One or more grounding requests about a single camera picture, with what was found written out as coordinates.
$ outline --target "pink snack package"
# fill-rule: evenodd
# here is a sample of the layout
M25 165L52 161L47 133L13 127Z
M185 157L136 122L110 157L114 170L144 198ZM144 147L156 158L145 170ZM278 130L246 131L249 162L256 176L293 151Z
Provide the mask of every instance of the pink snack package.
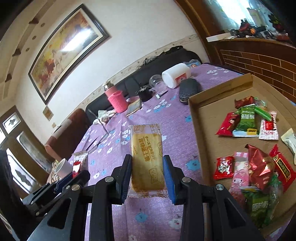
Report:
M241 192L240 187L249 186L249 161L247 152L234 153L234 176L229 189L230 194L244 208L245 197Z

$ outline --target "brown brick tile wall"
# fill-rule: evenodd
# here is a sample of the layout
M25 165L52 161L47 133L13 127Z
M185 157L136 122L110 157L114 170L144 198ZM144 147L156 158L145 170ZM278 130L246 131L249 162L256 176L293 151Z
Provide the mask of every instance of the brown brick tile wall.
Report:
M296 65L253 53L221 50L221 54L232 69L254 74L296 103Z

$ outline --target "door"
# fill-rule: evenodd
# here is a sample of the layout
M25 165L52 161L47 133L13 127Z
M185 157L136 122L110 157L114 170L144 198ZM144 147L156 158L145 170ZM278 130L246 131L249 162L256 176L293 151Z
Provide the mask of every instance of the door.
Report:
M28 128L15 106L0 117L0 149L7 153L21 198L46 183L54 160Z

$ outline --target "white cup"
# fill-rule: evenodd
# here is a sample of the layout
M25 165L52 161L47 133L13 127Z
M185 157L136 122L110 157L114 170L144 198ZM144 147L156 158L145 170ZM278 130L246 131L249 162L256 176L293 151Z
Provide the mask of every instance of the white cup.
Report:
M73 171L73 166L64 158L57 165L55 174L57 174L60 178L64 178L72 171Z

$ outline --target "brown leather sofa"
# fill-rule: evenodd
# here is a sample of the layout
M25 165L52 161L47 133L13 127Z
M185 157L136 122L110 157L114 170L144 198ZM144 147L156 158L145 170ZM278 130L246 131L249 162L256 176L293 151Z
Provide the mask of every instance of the brown leather sofa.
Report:
M83 109L77 109L64 120L45 144L45 150L54 159L67 160L74 153L84 134L90 127L90 122Z

